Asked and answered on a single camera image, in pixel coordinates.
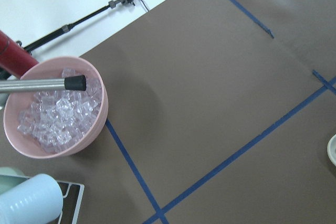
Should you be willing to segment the pink bowl of ice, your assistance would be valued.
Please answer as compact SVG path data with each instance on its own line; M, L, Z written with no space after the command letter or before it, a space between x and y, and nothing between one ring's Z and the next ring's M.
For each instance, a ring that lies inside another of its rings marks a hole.
M54 58L34 66L22 79L77 75L86 77L85 91L34 91L8 97L4 131L16 151L36 159L69 156L98 137L108 115L108 96L92 63L77 57Z

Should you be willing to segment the steel tube with black cap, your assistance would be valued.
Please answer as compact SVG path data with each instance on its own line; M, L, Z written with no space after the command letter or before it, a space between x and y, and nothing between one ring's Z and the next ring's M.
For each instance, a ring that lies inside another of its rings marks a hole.
M85 91L87 81L84 75L33 80L6 80L1 81L1 93L33 92L49 90L75 90Z

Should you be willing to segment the black selfie stick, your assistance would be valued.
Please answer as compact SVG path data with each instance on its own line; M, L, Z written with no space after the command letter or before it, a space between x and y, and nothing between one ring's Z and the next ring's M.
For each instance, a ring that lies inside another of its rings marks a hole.
M18 40L16 43L22 48L24 49L26 52L28 52L29 54L31 54L31 52L37 48L42 47L43 45L61 37L62 35L70 32L72 29L74 29L76 26L86 22L87 20L107 11L110 9L115 9L118 5L135 5L134 0L111 0L108 2L107 5L101 7L100 9L80 18L79 20L76 20L73 23L69 23L69 24L65 24L63 26L61 26L60 28L48 33L47 35L37 39L36 41L28 44L27 46L22 47L22 42L20 40Z

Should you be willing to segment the red cylinder holder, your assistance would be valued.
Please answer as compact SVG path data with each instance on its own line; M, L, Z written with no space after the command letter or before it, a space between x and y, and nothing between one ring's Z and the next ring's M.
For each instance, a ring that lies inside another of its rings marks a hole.
M38 64L28 52L1 31L1 67L17 78Z

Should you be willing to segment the white bear tray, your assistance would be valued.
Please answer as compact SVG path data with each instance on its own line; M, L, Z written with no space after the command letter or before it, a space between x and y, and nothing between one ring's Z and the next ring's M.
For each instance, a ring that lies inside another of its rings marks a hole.
M336 135L330 138L327 144L327 155L330 162L336 166Z

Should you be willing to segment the green cup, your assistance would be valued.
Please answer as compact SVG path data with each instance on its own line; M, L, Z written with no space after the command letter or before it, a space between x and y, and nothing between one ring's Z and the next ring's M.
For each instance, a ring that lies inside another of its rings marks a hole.
M1 167L1 194L24 182L26 177L18 168Z

